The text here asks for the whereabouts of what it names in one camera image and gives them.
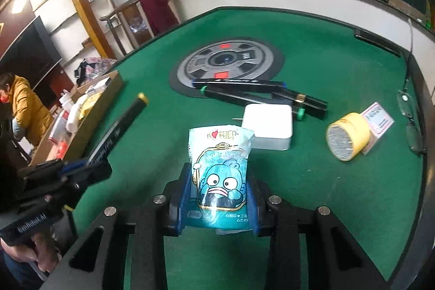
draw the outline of green marker cap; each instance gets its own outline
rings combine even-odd
[[[304,114],[305,114],[305,108],[300,107],[297,110],[296,120],[297,121],[301,121],[304,118]]]

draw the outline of blue tissue package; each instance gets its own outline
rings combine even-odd
[[[189,132],[192,188],[187,224],[223,230],[249,229],[246,168],[254,132],[238,126]]]

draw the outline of puffer jacket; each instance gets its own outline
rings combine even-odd
[[[32,91],[29,82],[20,76],[15,76],[9,92],[9,101],[12,102],[12,112],[17,123],[26,130],[27,140],[38,146],[50,127],[53,116],[38,95]]]

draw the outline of yellow cylinder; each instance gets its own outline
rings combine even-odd
[[[370,139],[367,121],[356,112],[351,112],[329,125],[326,129],[326,142],[334,156],[341,161],[349,161]]]

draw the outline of table center disc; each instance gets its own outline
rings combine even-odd
[[[283,56],[272,45],[252,38],[226,39],[194,51],[170,75],[171,87],[201,97],[194,79],[271,79],[282,68]]]

